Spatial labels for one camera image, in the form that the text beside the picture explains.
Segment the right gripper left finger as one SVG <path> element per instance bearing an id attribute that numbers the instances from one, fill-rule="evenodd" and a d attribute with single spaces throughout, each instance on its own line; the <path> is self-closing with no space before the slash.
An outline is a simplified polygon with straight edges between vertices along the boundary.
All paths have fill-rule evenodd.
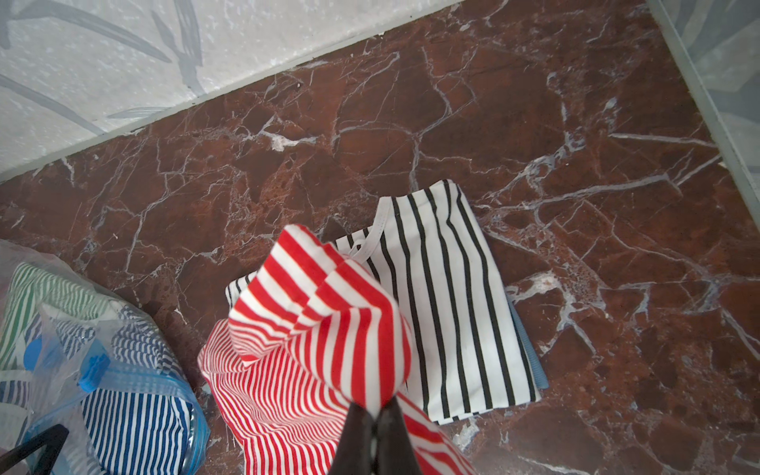
<path id="1" fill-rule="evenodd" d="M 374 426 L 374 419 L 366 409 L 356 403 L 350 405 L 328 475 L 373 473 Z"/>

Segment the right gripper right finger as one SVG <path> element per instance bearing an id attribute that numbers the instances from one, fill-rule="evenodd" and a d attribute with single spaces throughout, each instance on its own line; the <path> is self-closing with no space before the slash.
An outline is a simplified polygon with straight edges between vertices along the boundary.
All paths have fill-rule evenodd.
<path id="1" fill-rule="evenodd" d="M 404 414 L 394 397 L 381 410 L 375 424 L 375 473 L 379 475 L 421 475 Z"/>

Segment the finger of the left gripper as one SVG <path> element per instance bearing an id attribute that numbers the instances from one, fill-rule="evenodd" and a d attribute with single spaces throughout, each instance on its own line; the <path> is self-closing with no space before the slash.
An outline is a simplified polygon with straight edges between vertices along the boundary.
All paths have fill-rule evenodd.
<path id="1" fill-rule="evenodd" d="M 33 475 L 50 475 L 67 442 L 69 430 L 63 425 L 55 425 L 42 431 L 25 443 L 6 452 L 1 457 L 1 473 L 10 474 L 12 469 L 24 463 L 29 457 L 39 453 L 37 462 L 30 469 Z"/>

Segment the blue zipper slider clip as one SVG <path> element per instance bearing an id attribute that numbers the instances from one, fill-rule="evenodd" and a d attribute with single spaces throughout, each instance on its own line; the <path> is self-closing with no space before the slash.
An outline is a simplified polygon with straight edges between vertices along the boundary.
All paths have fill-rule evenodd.
<path id="1" fill-rule="evenodd" d="M 80 368 L 78 380 L 78 386 L 84 393 L 90 394 L 99 388 L 110 363 L 110 358 L 106 354 L 87 356 L 85 358 Z"/>

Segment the black white striped garment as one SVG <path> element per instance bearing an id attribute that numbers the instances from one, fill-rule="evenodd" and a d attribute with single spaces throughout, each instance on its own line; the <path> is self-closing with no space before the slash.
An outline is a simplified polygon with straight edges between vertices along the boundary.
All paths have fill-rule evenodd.
<path id="1" fill-rule="evenodd" d="M 433 422 L 538 399 L 499 269 L 455 183 L 384 197 L 369 228 L 330 245 L 396 300 L 413 348 L 402 391 Z"/>

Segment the red white striped garment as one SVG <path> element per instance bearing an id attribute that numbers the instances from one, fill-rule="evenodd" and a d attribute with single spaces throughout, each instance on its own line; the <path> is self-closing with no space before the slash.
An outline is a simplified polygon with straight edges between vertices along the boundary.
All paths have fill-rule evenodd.
<path id="1" fill-rule="evenodd" d="M 424 474 L 470 462 L 402 391 L 412 339 L 396 300 L 307 228 L 281 233 L 198 356 L 249 474 L 326 474 L 348 409 L 394 397 Z"/>

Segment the blue tank top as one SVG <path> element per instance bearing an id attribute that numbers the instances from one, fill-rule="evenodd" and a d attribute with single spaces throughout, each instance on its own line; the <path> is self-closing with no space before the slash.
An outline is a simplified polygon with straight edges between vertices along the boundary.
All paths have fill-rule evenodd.
<path id="1" fill-rule="evenodd" d="M 524 327 L 524 324 L 511 299 L 508 299 L 508 304 L 510 307 L 510 312 L 512 315 L 512 319 L 513 319 L 516 331 L 518 333 L 518 338 L 522 345 L 522 349 L 524 350 L 524 352 L 526 353 L 526 357 L 528 358 L 528 364 L 530 364 L 530 370 L 532 370 L 532 376 L 534 376 L 534 383 L 536 384 L 536 388 L 540 390 L 547 390 L 549 388 L 549 382 L 542 368 L 542 364 L 540 363 L 540 358 L 538 357 L 538 355 L 536 354 L 536 351 L 534 350 L 534 346 L 532 345 L 532 342 L 530 341 L 528 332 L 526 331 L 526 328 Z"/>

